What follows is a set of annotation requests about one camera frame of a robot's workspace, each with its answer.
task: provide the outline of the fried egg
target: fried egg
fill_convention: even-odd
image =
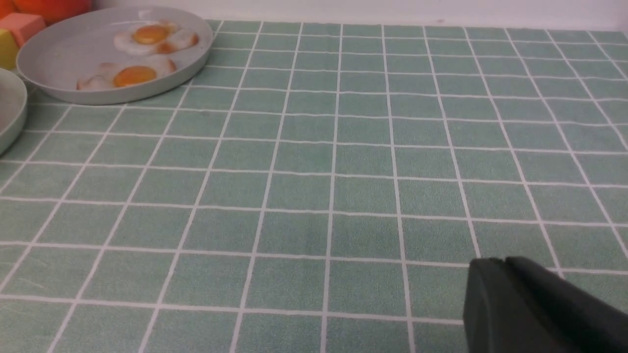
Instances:
[[[142,84],[160,79],[176,71],[175,63],[166,55],[134,58],[126,63],[102,63],[93,76],[79,79],[77,90],[107,90]]]
[[[178,24],[157,21],[138,24],[116,34],[114,46],[135,57],[170,54],[198,44],[198,35]]]

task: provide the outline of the egg white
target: egg white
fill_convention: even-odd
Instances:
[[[135,41],[133,34],[140,28],[150,25],[163,26],[168,29],[170,35],[162,41],[153,44],[142,44]],[[189,28],[180,28],[178,24],[169,21],[152,21],[129,27],[114,37],[114,46],[121,52],[134,57],[170,54],[190,48],[198,44],[198,35]]]
[[[90,77],[79,79],[77,90],[107,90],[118,88],[113,81],[117,74],[125,68],[132,66],[145,66],[156,72],[156,78],[160,79],[176,71],[175,63],[166,55],[151,55],[149,57],[133,58],[125,63],[102,63],[98,65],[96,73]]]

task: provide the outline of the pink toy block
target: pink toy block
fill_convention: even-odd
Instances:
[[[43,18],[36,14],[11,13],[0,19],[0,28],[8,30],[21,48],[26,41],[46,28]]]

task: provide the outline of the bowl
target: bowl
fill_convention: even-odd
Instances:
[[[136,24],[168,20],[190,28],[198,44],[169,54],[177,70],[143,84],[109,90],[77,90],[77,79],[96,73],[104,62],[126,63],[131,56],[114,47],[114,36]],[[173,89],[191,79],[207,62],[212,28],[195,14],[161,6],[121,6],[66,19],[29,39],[18,53],[18,69],[48,95],[69,103],[120,104]]]
[[[27,97],[24,81],[0,68],[0,155],[24,128]]]

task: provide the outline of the black object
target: black object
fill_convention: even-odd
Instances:
[[[527,258],[471,261],[463,319],[469,353],[628,353],[628,315]]]

